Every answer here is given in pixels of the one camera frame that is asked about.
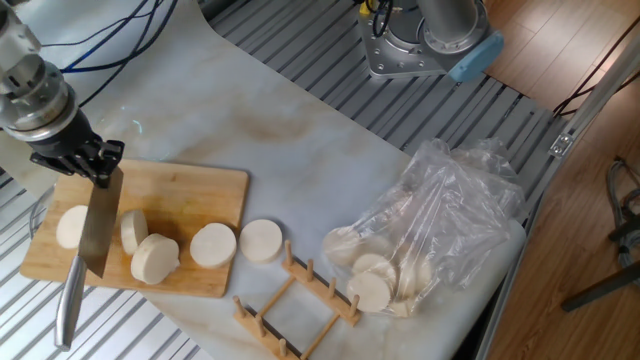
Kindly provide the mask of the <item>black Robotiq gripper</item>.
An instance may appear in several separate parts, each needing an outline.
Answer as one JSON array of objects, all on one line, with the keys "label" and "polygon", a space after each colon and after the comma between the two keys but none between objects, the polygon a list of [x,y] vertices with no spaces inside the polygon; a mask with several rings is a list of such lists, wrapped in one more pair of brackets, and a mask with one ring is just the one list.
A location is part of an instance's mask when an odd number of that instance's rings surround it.
[{"label": "black Robotiq gripper", "polygon": [[102,141],[83,112],[51,138],[30,142],[29,160],[65,174],[89,179],[99,188],[107,188],[111,174],[122,160],[125,144],[119,140]]}]

